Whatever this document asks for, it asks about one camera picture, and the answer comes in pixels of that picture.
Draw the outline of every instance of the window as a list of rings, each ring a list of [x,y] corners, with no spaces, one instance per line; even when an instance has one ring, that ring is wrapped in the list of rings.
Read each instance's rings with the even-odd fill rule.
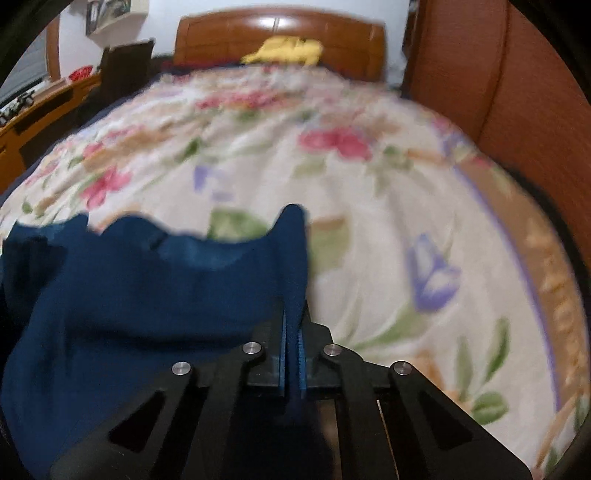
[[[0,107],[47,77],[47,29],[33,41],[0,87]]]

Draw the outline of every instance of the screw head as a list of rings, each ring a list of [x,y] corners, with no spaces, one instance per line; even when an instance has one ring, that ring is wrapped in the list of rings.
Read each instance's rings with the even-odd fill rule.
[[[262,346],[257,342],[248,342],[242,345],[242,351],[248,355],[256,355],[262,350]]]
[[[343,347],[337,345],[336,343],[329,343],[328,345],[325,345],[323,348],[324,354],[328,356],[338,356],[342,353],[342,351]]]
[[[173,373],[175,375],[187,375],[191,371],[191,364],[187,362],[176,362],[173,365]]]
[[[398,375],[408,375],[413,371],[413,366],[405,361],[399,361],[394,364],[394,371]]]

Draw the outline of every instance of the purple flower pattern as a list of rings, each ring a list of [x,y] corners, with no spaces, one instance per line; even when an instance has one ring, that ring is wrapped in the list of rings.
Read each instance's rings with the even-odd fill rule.
[[[207,165],[197,165],[195,167],[195,170],[193,171],[193,187],[195,191],[202,192],[205,188],[205,185],[207,185],[208,179],[210,179],[211,177],[215,177],[218,180],[222,180],[220,182],[222,184],[225,183],[223,182],[223,180],[225,179],[225,175],[221,171],[216,170],[215,168]],[[214,202],[219,203],[231,202],[234,199],[234,195],[232,194],[232,192],[223,189],[223,185],[221,185],[220,187],[221,188],[216,189],[212,193],[212,200]]]
[[[408,269],[418,312],[442,309],[460,288],[461,270],[451,267],[426,233],[408,250]]]

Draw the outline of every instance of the yellow toy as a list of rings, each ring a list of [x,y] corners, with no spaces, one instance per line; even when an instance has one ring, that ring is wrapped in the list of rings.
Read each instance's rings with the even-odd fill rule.
[[[267,38],[257,52],[242,57],[242,63],[278,61],[316,65],[322,55],[322,43],[300,37]]]

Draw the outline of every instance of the floral bedspread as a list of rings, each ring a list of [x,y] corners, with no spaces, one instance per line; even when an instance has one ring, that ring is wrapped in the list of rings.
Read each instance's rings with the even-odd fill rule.
[[[61,142],[0,209],[46,225],[135,213],[238,241],[309,213],[309,303],[366,360],[406,359],[552,469],[589,406],[582,302],[536,205],[444,118],[324,69],[164,76]]]

